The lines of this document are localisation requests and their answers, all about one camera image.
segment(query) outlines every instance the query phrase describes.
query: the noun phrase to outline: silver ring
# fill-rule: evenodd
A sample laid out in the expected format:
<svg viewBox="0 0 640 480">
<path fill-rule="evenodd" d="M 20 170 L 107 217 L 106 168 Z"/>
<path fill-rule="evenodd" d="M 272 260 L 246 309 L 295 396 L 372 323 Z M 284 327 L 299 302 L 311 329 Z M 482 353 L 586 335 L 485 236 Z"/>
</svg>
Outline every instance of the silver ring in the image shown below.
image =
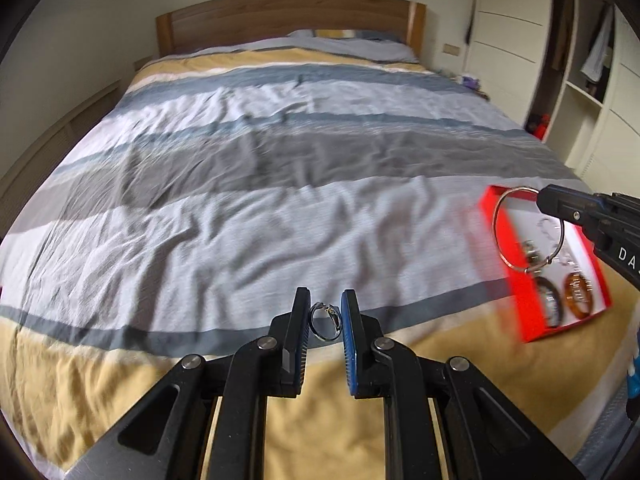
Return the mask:
<svg viewBox="0 0 640 480">
<path fill-rule="evenodd" d="M 513 265 L 509 260 L 507 260 L 507 258 L 505 258 L 504 254 L 502 254 L 502 250 L 500 248 L 500 244 L 498 243 L 498 233 L 496 231 L 496 224 L 498 222 L 498 211 L 500 211 L 500 206 L 502 205 L 502 202 L 504 202 L 504 199 L 507 198 L 511 193 L 515 193 L 517 191 L 527 191 L 527 192 L 533 193 L 535 195 L 538 194 L 538 190 L 537 189 L 534 189 L 534 188 L 528 187 L 528 186 L 512 187 L 511 189 L 508 189 L 507 191 L 502 193 L 500 195 L 500 198 L 498 199 L 498 202 L 495 205 L 495 208 L 494 208 L 494 219 L 493 219 L 493 221 L 491 223 L 491 228 L 492 228 L 492 231 L 494 232 L 495 246 L 498 248 L 498 254 L 500 254 L 500 259 L 504 262 L 504 264 L 507 267 L 509 267 L 510 269 L 515 270 L 516 272 L 524 272 L 525 274 L 529 274 L 530 272 L 536 272 L 537 270 L 542 269 L 542 267 L 548 266 L 549 264 L 551 264 L 553 259 L 556 256 L 558 256 L 558 253 L 560 252 L 560 249 L 562 249 L 562 244 L 564 244 L 564 221 L 563 220 L 560 221 L 560 239 L 558 240 L 558 245 L 556 246 L 556 250 L 555 251 L 553 251 L 549 256 L 547 256 L 540 263 L 535 264 L 533 266 L 518 267 L 518 266 Z"/>
<path fill-rule="evenodd" d="M 319 333 L 318 330 L 316 330 L 316 327 L 314 326 L 314 314 L 316 310 L 325 310 L 329 315 L 329 318 L 334 324 L 335 329 L 335 335 L 333 337 L 325 337 L 324 335 Z M 340 337 L 340 334 L 342 333 L 342 316 L 340 315 L 340 311 L 333 305 L 325 305 L 324 303 L 320 303 L 319 301 L 317 303 L 314 303 L 314 306 L 312 306 L 311 310 L 309 311 L 309 328 L 311 329 L 311 332 L 314 333 L 314 336 L 316 336 L 320 341 L 335 341 Z"/>
</svg>

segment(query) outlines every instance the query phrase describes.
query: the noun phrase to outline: bed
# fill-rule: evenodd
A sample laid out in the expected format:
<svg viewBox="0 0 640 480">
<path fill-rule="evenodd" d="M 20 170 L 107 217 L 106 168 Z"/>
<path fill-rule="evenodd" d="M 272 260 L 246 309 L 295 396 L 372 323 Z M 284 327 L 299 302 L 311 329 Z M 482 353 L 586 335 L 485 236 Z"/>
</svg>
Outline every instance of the bed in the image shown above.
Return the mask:
<svg viewBox="0 0 640 480">
<path fill-rule="evenodd" d="M 518 342 L 478 201 L 489 184 L 586 187 L 418 63 L 425 10 L 213 0 L 158 17 L 161 59 L 0 245 L 0 406 L 43 475 L 63 478 L 183 355 L 265 333 L 297 286 L 333 304 L 355 288 L 385 333 L 469 357 L 565 454 L 595 456 L 631 296 L 605 269 L 605 315 Z M 404 44 L 317 34 L 344 29 Z M 302 396 L 270 400 L 266 478 L 383 478 L 382 402 L 348 397 L 341 343 L 311 343 Z"/>
</svg>

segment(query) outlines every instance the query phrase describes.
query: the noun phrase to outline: pillow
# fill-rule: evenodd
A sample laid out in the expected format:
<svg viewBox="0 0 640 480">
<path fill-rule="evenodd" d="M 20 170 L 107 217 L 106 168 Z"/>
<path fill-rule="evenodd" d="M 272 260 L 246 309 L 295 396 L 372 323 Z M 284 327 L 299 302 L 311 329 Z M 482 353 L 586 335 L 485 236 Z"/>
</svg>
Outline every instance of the pillow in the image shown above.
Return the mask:
<svg viewBox="0 0 640 480">
<path fill-rule="evenodd" d="M 356 30 L 354 28 L 300 28 L 288 34 L 290 38 L 332 38 L 333 40 L 359 40 L 393 41 L 402 43 L 392 32 L 380 32 L 377 30 Z"/>
</svg>

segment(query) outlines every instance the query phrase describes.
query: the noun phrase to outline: silver bolt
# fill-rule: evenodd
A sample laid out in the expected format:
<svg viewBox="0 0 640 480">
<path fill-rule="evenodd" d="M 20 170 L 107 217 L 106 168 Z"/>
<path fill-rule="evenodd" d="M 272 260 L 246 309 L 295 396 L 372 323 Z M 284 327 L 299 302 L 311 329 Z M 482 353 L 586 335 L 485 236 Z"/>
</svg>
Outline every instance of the silver bolt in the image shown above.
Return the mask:
<svg viewBox="0 0 640 480">
<path fill-rule="evenodd" d="M 457 372 L 464 372 L 465 370 L 469 370 L 469 361 L 463 357 L 454 357 L 449 361 L 449 366 Z"/>
<path fill-rule="evenodd" d="M 182 358 L 182 368 L 185 370 L 193 370 L 200 366 L 202 362 L 202 357 L 196 354 L 189 354 Z"/>
<path fill-rule="evenodd" d="M 388 337 L 379 337 L 373 342 L 373 345 L 378 350 L 391 350 L 395 344 L 394 340 L 389 339 Z"/>
<path fill-rule="evenodd" d="M 276 348 L 277 345 L 278 340 L 270 335 L 258 339 L 258 348 L 260 350 L 271 350 L 272 348 Z"/>
</svg>

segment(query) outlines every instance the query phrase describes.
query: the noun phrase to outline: white wall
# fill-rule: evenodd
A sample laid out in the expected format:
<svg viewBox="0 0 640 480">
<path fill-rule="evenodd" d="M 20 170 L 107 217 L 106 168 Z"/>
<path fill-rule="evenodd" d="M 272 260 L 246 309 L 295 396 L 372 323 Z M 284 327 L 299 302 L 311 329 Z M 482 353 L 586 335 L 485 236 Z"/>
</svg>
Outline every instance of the white wall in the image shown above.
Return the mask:
<svg viewBox="0 0 640 480">
<path fill-rule="evenodd" d="M 66 112 L 157 53 L 156 16 L 202 1 L 42 0 L 0 65 L 0 177 Z M 458 72 L 473 0 L 415 1 L 428 6 L 423 63 Z"/>
</svg>

